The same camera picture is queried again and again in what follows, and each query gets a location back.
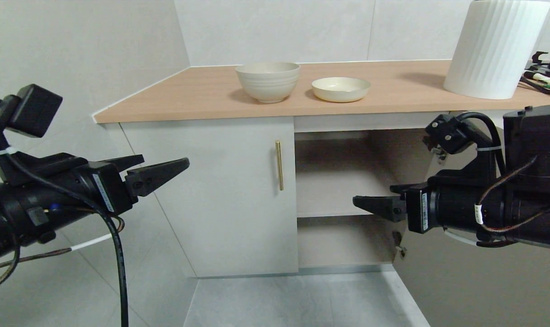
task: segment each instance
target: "cabinet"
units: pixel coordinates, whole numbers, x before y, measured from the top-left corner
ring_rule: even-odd
[[[292,117],[121,126],[148,164],[190,159],[156,196],[197,277],[298,271]]]
[[[121,126],[148,164],[190,158],[156,196],[197,277],[392,263],[392,232],[405,223],[358,209],[352,197],[423,181],[432,155],[422,128],[435,113],[336,117]]]

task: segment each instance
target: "countertop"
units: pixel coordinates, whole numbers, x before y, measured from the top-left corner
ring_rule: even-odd
[[[189,68],[95,114],[98,123],[223,119],[321,114],[376,114],[448,110],[517,110],[550,104],[550,95],[518,86],[508,100],[465,97],[443,89],[449,60],[302,64],[293,93],[276,104],[246,95],[235,66]],[[313,80],[348,76],[370,81],[360,101],[336,104],[317,99]]]

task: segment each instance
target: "cabinet door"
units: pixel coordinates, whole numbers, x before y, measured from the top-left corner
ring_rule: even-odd
[[[442,168],[460,169],[475,157],[473,148],[433,162],[428,176]],[[478,248],[434,228],[405,232],[394,267],[431,327],[550,327],[550,250],[515,244]]]
[[[156,196],[197,277],[298,271],[292,117],[122,127],[147,164],[190,159]]]

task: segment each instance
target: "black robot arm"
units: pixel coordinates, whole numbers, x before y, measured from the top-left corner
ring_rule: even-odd
[[[36,158],[9,145],[5,129],[28,137],[44,136],[61,101],[60,96],[34,84],[0,100],[0,257],[15,252],[0,284],[15,270],[22,246],[50,242],[59,228],[98,213],[115,245],[121,325],[125,327],[128,300],[123,251],[111,217],[132,209],[138,196],[155,191],[190,162],[182,158],[128,170],[122,180],[120,173],[144,162],[142,155],[96,162],[66,153]]]
[[[399,196],[356,196],[354,205],[393,222],[408,219],[412,232],[455,228],[476,233],[477,246],[550,248],[550,105],[504,115],[506,163],[495,125],[490,139],[466,118],[493,125],[479,113],[441,114],[425,128],[425,143],[450,154],[476,143],[477,156],[468,165],[443,169],[421,184],[391,186]]]

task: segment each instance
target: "white bowl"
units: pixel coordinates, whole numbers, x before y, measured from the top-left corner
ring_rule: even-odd
[[[244,91],[266,104],[283,101],[300,78],[300,65],[292,62],[244,64],[236,71]]]
[[[315,80],[312,90],[316,97],[331,102],[353,102],[366,96],[370,82],[352,77],[326,77]]]

